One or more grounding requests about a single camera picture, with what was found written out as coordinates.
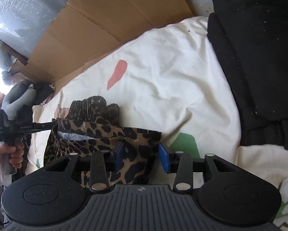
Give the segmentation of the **person's left hand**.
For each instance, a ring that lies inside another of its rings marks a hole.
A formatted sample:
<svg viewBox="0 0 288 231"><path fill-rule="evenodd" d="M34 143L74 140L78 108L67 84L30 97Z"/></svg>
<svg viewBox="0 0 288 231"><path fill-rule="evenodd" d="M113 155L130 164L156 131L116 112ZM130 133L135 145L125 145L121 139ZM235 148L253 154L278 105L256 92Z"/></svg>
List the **person's left hand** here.
<svg viewBox="0 0 288 231"><path fill-rule="evenodd" d="M19 143L17 146L7 146L0 144L0 164L5 157L9 157L9 164L16 169L21 168L24 155L24 144Z"/></svg>

